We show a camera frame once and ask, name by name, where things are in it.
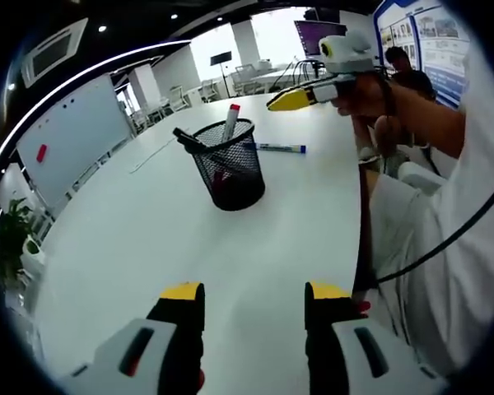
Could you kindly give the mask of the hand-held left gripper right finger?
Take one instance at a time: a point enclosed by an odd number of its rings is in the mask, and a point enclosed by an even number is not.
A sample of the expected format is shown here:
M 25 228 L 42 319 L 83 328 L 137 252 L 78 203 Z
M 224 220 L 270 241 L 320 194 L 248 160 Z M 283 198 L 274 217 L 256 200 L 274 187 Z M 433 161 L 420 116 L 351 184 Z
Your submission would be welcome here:
M 311 394 L 439 394 L 446 381 L 340 288 L 305 284 Z

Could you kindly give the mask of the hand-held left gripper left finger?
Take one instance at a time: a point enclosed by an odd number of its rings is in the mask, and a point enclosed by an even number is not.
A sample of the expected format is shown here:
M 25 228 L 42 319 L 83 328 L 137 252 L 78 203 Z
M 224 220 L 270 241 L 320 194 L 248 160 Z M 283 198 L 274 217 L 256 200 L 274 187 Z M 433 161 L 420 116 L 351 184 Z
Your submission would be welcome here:
M 93 361 L 59 380 L 66 394 L 197 394 L 205 326 L 202 282 L 165 289 L 145 318 L 118 330 Z

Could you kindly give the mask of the person's right hand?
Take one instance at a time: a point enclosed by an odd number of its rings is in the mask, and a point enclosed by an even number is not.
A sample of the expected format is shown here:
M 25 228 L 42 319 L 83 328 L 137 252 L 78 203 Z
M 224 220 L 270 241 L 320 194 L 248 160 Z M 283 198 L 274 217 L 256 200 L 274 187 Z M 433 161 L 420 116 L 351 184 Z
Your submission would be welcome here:
M 378 74 L 359 74 L 352 88 L 331 100 L 342 116 L 395 116 L 397 107 L 390 83 Z

